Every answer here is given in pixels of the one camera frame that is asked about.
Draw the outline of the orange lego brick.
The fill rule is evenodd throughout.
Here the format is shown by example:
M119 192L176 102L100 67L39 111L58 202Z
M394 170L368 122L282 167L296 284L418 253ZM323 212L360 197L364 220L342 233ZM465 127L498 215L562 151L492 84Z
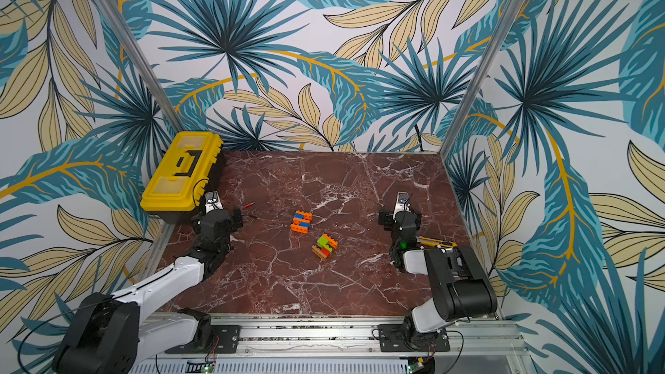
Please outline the orange lego brick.
M292 223L290 225L290 228L293 232L301 233L301 234L307 234L309 231L309 226L307 223L301 223L301 224L295 224Z
M304 211L296 211L294 214L294 217L296 219L301 219L301 220L306 220L306 221L311 221L313 219L313 215L311 213L307 213Z
M332 247L333 249L337 249L338 242L336 240L332 239L332 237L329 237L329 235L327 235L327 234L324 234L323 237L327 240L327 244L330 247Z

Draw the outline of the lime green lego brick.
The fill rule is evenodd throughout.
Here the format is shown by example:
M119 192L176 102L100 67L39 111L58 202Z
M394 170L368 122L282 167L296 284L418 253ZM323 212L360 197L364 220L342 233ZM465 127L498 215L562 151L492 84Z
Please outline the lime green lego brick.
M320 237L320 238L317 240L317 245L318 245L318 247L319 247L320 249L321 249L321 248L328 248L328 249L330 249L331 251L333 251L333 248L330 247L330 246L327 244L327 240L326 240L323 236Z

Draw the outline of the amber transparent lego brick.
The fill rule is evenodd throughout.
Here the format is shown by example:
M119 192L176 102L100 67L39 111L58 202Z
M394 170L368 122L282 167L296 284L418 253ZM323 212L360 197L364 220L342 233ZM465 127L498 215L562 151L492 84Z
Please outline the amber transparent lego brick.
M321 250L317 246L312 246L312 251L322 260L326 260L328 258L328 255L326 254L326 252Z

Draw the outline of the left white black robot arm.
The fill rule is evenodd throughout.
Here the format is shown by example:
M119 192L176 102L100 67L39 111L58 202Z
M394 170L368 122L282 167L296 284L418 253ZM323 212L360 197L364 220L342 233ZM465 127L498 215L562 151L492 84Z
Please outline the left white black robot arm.
M208 211L200 218L187 255L131 287L88 296L55 352L53 371L128 373L136 363L171 349L208 351L215 341L207 313L187 309L166 317L154 313L214 275L233 249L232 233L242 225L239 209Z

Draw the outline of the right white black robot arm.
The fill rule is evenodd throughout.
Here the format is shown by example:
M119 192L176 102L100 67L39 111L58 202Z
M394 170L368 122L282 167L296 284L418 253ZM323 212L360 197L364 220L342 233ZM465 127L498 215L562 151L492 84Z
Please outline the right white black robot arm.
M391 233L389 255L398 271L425 275L431 297L405 317L410 336L438 332L461 319L490 315L498 308L495 291L474 250L467 246L427 247L419 242L422 216L408 207L380 211L378 224Z

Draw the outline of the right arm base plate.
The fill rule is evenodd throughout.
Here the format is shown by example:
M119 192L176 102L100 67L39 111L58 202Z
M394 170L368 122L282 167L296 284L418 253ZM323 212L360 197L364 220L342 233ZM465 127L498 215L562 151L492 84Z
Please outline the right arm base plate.
M445 330L422 333L405 323L378 325L378 338L382 353L445 353L450 350Z

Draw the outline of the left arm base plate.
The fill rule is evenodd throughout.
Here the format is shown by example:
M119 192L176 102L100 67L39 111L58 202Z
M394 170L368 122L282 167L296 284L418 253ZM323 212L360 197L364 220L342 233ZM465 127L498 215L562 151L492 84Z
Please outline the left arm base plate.
M234 354L240 338L239 325L212 325L198 328L194 339L182 346L175 346L166 354Z

